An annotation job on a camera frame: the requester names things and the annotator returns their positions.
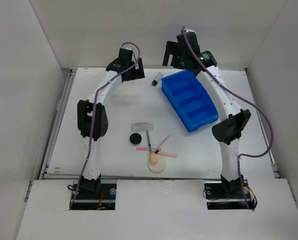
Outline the black round compact jar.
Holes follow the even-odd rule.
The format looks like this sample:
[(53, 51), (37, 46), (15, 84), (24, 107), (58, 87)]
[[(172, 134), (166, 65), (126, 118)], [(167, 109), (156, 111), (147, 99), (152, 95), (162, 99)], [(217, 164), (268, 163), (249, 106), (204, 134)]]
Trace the black round compact jar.
[(129, 141), (133, 146), (139, 146), (142, 143), (142, 136), (139, 133), (132, 133), (129, 137)]

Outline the peach concealer stick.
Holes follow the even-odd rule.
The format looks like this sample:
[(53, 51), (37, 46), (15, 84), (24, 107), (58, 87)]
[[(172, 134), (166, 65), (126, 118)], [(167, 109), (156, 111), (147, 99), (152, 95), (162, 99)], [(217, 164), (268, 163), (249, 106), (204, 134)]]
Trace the peach concealer stick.
[(173, 153), (166, 153), (166, 152), (157, 152), (158, 155), (161, 155), (161, 156), (165, 156), (165, 157), (170, 157), (170, 158), (177, 158), (177, 155), (176, 154), (173, 154)]

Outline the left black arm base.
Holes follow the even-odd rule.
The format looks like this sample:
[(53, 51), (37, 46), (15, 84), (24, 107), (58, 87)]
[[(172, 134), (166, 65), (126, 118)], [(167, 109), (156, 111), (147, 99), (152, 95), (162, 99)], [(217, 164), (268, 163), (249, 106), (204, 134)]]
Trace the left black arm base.
[(79, 187), (76, 194), (78, 181), (69, 184), (67, 188), (71, 191), (69, 209), (70, 210), (95, 210), (95, 211), (113, 211), (115, 210), (117, 180), (102, 179), (96, 180), (92, 187), (95, 190)]

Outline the grey eyeliner pencil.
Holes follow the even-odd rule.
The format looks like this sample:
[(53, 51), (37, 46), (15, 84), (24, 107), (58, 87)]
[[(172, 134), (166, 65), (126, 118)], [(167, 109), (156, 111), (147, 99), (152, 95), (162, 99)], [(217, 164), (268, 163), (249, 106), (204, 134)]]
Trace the grey eyeliner pencil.
[(146, 136), (147, 136), (147, 141), (148, 141), (148, 149), (149, 153), (152, 153), (152, 147), (151, 147), (151, 141), (150, 141), (150, 136), (149, 136), (149, 130), (146, 130)]

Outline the clear plastic bottle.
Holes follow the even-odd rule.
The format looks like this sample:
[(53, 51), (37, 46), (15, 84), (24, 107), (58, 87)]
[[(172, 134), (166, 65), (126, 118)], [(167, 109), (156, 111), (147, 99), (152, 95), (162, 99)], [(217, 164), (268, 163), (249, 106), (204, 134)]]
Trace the clear plastic bottle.
[(155, 125), (149, 122), (136, 122), (131, 124), (131, 130), (133, 132), (142, 132), (142, 131), (153, 131)]

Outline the beige round powder puff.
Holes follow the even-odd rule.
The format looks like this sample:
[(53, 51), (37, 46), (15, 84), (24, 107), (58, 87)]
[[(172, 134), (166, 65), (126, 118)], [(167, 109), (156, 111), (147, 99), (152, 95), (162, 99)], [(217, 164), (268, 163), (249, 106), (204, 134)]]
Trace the beige round powder puff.
[(166, 168), (166, 160), (162, 155), (157, 155), (156, 161), (153, 162), (151, 159), (148, 161), (149, 170), (153, 173), (161, 173)]

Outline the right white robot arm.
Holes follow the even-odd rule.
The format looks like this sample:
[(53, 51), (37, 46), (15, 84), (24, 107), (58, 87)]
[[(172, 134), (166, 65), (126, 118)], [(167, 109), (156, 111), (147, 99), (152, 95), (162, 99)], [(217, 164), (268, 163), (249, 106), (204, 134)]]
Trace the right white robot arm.
[(203, 85), (219, 115), (219, 123), (212, 127), (222, 157), (220, 191), (232, 197), (242, 188), (243, 178), (238, 171), (239, 139), (251, 112), (243, 110), (220, 78), (217, 61), (210, 51), (200, 51), (194, 30), (183, 28), (176, 42), (166, 43), (163, 66), (189, 70)]

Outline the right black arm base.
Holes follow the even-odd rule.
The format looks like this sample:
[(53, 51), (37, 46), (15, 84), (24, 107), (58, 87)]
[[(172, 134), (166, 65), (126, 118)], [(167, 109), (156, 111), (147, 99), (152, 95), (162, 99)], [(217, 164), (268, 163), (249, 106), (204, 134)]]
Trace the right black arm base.
[(204, 183), (203, 197), (207, 201), (208, 210), (255, 210), (258, 200), (246, 180), (243, 191), (247, 201), (243, 197), (241, 187), (232, 193), (225, 193), (221, 189), (220, 181), (210, 181)]

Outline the beige makeup sponge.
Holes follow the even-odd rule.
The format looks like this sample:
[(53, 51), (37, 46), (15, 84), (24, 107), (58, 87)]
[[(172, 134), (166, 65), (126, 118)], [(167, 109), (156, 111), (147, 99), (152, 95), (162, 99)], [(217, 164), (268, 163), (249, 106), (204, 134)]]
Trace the beige makeup sponge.
[(156, 165), (158, 163), (158, 158), (157, 158), (157, 155), (155, 153), (151, 153), (150, 154), (150, 159), (149, 159), (149, 163), (151, 165)]

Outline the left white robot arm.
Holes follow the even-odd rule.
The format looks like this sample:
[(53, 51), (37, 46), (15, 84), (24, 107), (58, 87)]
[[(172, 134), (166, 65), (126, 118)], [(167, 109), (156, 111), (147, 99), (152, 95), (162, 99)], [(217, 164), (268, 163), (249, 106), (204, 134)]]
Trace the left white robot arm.
[(78, 180), (78, 190), (89, 198), (96, 198), (101, 191), (101, 169), (96, 156), (98, 141), (108, 130), (105, 104), (123, 83), (144, 78), (142, 58), (135, 56), (132, 47), (122, 46), (118, 57), (105, 69), (103, 80), (94, 93), (77, 104), (77, 128), (85, 147), (85, 163)]

